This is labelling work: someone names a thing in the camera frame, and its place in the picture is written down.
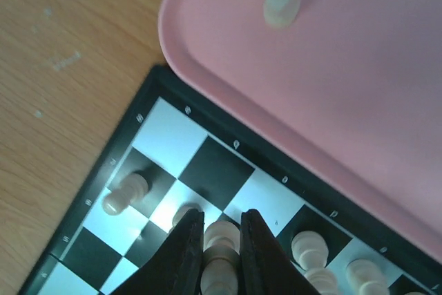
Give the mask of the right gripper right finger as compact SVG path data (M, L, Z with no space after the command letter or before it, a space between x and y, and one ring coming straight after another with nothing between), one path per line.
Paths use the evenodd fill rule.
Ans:
M241 214L241 294L317 294L314 286L291 264L260 212Z

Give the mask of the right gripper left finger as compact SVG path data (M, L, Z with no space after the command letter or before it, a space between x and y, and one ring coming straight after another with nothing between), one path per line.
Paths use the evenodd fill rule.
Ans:
M198 294L203 257L204 214L188 210L153 257L114 294Z

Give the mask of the white bishop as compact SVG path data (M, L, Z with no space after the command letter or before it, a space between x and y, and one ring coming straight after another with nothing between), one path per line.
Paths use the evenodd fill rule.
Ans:
M231 222L216 221L204 233L200 293L238 294L240 231Z

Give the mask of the white queen piece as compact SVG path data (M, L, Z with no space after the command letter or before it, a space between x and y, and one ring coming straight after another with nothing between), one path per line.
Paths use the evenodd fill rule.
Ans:
M291 241L294 260L305 271L304 277L319 294L339 294L335 274L325 268L329 249L324 238L315 231L302 231Z

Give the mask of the white pawn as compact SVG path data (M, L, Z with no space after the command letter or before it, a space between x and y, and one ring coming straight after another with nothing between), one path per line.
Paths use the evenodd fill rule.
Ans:
M139 173L127 175L102 202L103 210L111 216L123 212L131 203L140 201L149 192L149 184Z
M197 209L198 211L202 211L202 208L198 204L184 204L182 205L175 215L172 218L172 228L175 228L176 225L181 221L181 219L184 217L184 215L192 209Z

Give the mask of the white king piece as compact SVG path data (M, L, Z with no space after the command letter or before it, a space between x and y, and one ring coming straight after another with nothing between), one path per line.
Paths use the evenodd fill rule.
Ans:
M346 278L355 294L388 295L386 279L377 264L370 260L358 259L346 267Z

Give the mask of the white knight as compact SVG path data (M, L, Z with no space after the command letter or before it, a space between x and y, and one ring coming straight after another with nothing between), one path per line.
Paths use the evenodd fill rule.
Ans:
M285 28L296 18L301 0L265 0L263 16L272 28Z

